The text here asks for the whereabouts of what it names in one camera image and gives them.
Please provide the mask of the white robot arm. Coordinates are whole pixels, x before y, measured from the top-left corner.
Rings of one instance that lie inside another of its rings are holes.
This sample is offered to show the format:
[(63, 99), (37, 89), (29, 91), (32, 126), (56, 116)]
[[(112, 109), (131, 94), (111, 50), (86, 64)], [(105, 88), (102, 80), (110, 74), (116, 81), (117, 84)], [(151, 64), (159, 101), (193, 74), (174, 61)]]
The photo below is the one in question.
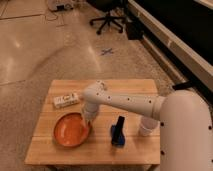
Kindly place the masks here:
[(160, 171), (213, 171), (213, 117), (195, 92), (167, 96), (111, 92), (96, 81), (82, 92), (86, 121), (95, 119), (100, 105), (133, 112), (160, 123)]

